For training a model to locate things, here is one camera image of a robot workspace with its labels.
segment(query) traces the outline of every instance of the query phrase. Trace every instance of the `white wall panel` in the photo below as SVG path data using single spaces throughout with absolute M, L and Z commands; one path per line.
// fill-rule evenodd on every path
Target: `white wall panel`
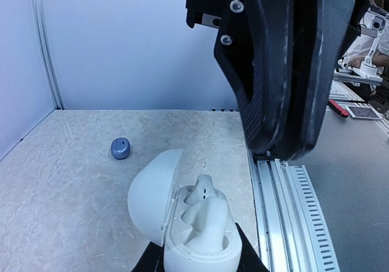
M 43 0 L 68 109 L 233 108 L 217 31 L 187 27 L 185 0 Z
M 31 0 L 0 0 L 0 159 L 54 105 Z

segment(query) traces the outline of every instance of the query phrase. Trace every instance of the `table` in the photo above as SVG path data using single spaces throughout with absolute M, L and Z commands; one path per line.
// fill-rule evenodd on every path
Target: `table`
M 113 139 L 133 154 L 116 161 Z M 131 271 L 148 241 L 127 210 L 131 181 L 160 152 L 183 148 L 180 186 L 213 177 L 258 249 L 239 113 L 55 111 L 0 162 L 1 271 Z

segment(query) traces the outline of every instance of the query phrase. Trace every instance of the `screw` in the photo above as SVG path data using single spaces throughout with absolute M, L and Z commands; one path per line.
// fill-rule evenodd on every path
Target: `screw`
M 235 13 L 241 13 L 244 10 L 244 4 L 240 0 L 233 0 L 230 3 L 230 10 Z
M 220 42 L 225 46 L 229 46 L 232 44 L 232 38 L 228 35 L 223 35 L 220 38 Z

